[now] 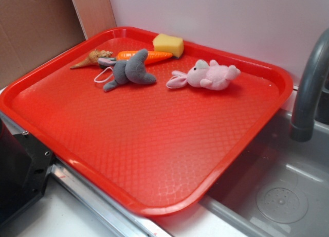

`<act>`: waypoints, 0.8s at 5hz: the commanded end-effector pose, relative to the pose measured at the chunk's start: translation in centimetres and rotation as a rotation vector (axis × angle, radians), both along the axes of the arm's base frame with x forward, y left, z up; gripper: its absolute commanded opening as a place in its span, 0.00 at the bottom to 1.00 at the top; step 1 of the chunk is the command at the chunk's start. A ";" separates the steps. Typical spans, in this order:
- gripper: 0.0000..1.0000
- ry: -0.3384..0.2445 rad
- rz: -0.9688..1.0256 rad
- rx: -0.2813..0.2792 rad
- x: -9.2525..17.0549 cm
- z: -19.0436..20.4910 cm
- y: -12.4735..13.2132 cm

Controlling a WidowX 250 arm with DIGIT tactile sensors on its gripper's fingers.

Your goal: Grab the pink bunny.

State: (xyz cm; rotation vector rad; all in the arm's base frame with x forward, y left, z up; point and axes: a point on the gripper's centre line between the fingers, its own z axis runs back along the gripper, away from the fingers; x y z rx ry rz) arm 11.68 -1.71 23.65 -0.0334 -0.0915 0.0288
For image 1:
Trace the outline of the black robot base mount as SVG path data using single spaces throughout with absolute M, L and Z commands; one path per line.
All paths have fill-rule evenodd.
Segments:
M 31 134 L 11 134 L 1 121 L 1 227 L 41 199 L 54 161 Z

